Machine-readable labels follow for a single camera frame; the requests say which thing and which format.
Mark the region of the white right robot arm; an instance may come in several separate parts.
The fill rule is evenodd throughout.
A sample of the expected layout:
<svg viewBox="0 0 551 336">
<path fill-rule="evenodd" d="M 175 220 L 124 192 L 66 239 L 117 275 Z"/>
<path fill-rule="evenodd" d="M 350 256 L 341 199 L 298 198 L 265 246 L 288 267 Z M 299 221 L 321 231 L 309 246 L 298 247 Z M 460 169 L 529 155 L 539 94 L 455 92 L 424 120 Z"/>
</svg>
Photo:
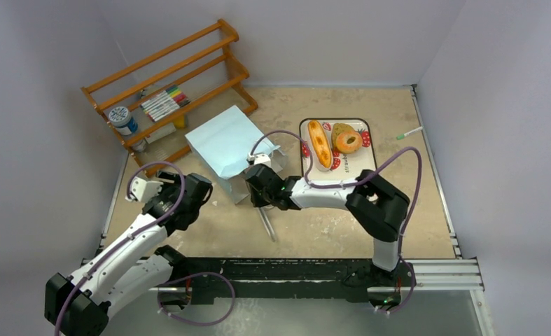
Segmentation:
<svg viewBox="0 0 551 336">
<path fill-rule="evenodd" d="M 281 178 L 266 164 L 256 164 L 247 170 L 244 180 L 257 208 L 348 211 L 373 238 L 373 279 L 387 285 L 398 277 L 402 234 L 412 207 L 410 198 L 382 176 L 364 169 L 354 179 L 312 185 L 301 176 Z"/>
</svg>

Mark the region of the long orange fake bread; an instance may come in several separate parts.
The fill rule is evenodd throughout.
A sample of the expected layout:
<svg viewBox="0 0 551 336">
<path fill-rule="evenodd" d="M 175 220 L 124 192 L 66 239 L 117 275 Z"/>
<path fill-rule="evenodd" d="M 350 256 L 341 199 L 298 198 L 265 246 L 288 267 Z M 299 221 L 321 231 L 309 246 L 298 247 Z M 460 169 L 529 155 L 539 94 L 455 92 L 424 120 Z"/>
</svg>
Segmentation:
<svg viewBox="0 0 551 336">
<path fill-rule="evenodd" d="M 307 123 L 307 131 L 313 152 L 319 162 L 318 169 L 328 171 L 333 165 L 333 153 L 325 129 L 319 121 L 310 120 Z"/>
</svg>

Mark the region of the white blue paper bag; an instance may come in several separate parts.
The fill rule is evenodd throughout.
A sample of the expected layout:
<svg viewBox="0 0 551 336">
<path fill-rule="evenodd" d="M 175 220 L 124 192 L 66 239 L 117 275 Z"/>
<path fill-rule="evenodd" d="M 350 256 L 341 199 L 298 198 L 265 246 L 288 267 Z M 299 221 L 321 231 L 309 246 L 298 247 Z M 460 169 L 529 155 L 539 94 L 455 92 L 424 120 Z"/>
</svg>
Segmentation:
<svg viewBox="0 0 551 336">
<path fill-rule="evenodd" d="M 233 105 L 186 134 L 186 141 L 214 172 L 215 182 L 237 204 L 249 196 L 242 172 L 248 154 L 263 133 Z"/>
</svg>

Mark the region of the metal kitchen tongs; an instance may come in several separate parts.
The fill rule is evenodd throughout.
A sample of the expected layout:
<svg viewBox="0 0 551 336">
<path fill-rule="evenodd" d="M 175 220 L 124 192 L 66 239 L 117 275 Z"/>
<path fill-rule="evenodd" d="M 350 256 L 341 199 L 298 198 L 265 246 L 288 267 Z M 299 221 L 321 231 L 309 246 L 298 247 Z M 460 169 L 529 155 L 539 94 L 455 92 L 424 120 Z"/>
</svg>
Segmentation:
<svg viewBox="0 0 551 336">
<path fill-rule="evenodd" d="M 257 208 L 257 210 L 258 210 L 260 219 L 261 219 L 261 221 L 264 225 L 264 228 L 267 232 L 267 235 L 269 236 L 269 238 L 271 239 L 272 242 L 277 242 L 277 235 L 274 231 L 274 228 L 273 228 L 269 218 L 267 217 L 267 214 L 266 214 L 264 208 Z"/>
</svg>

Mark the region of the round orange fake bun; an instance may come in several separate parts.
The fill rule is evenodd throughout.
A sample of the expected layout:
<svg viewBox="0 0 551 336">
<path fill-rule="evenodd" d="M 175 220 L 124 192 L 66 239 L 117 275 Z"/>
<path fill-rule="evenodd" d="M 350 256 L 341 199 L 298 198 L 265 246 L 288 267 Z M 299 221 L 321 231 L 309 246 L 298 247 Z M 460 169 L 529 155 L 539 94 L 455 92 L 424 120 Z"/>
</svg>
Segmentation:
<svg viewBox="0 0 551 336">
<path fill-rule="evenodd" d="M 363 140 L 357 131 L 344 131 L 337 135 L 335 147 L 338 152 L 343 154 L 355 153 L 362 148 Z"/>
</svg>

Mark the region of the brown fake bread slice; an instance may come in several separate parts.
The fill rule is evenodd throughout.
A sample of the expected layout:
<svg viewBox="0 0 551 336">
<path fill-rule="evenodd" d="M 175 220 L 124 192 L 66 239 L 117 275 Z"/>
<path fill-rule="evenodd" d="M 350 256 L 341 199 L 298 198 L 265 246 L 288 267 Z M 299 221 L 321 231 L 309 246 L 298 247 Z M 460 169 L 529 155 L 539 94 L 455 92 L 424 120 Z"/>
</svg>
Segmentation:
<svg viewBox="0 0 551 336">
<path fill-rule="evenodd" d="M 331 132 L 331 145 L 332 149 L 336 150 L 336 139 L 343 132 L 356 132 L 356 130 L 349 124 L 337 122 L 333 125 Z"/>
</svg>

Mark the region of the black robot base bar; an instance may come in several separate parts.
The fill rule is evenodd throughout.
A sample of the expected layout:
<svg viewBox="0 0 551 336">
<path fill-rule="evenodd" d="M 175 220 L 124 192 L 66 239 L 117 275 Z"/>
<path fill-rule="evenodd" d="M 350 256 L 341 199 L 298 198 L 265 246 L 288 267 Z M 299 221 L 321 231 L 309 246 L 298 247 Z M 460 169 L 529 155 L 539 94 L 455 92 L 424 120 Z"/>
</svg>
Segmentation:
<svg viewBox="0 0 551 336">
<path fill-rule="evenodd" d="M 184 302 L 216 298 L 338 299 L 365 303 L 389 315 L 410 299 L 417 282 L 412 264 L 385 272 L 363 258 L 202 258 L 177 262 L 163 290 Z"/>
</svg>

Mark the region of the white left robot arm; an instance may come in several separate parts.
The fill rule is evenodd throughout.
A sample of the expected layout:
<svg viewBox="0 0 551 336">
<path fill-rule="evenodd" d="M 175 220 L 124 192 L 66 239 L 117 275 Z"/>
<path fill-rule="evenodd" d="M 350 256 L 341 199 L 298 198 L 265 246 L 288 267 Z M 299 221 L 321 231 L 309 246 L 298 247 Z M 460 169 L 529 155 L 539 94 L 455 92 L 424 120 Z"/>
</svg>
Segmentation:
<svg viewBox="0 0 551 336">
<path fill-rule="evenodd" d="M 127 198 L 144 207 L 119 238 L 70 275 L 56 273 L 47 281 L 44 316 L 57 334 L 100 335 L 112 317 L 148 289 L 186 280 L 185 256 L 162 242 L 197 220 L 213 186 L 196 173 L 158 177 L 130 180 Z"/>
</svg>

